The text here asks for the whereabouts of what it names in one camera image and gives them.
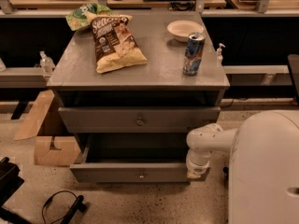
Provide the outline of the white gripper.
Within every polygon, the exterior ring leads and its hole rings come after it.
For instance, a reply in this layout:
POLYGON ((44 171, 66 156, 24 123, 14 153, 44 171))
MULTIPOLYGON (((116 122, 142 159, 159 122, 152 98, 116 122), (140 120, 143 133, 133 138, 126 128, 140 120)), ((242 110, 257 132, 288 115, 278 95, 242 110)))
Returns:
POLYGON ((199 153, 190 149, 186 156, 187 178, 199 179, 207 171, 210 157, 206 152, 199 153))

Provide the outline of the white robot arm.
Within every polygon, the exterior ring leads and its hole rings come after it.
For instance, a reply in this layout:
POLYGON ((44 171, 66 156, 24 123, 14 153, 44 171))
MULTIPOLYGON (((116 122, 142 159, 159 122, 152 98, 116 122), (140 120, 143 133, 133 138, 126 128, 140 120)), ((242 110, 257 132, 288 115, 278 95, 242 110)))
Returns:
POLYGON ((230 130, 208 124, 186 143, 193 178, 206 172, 214 151, 230 152, 229 224, 299 224, 298 111, 263 111, 230 130))

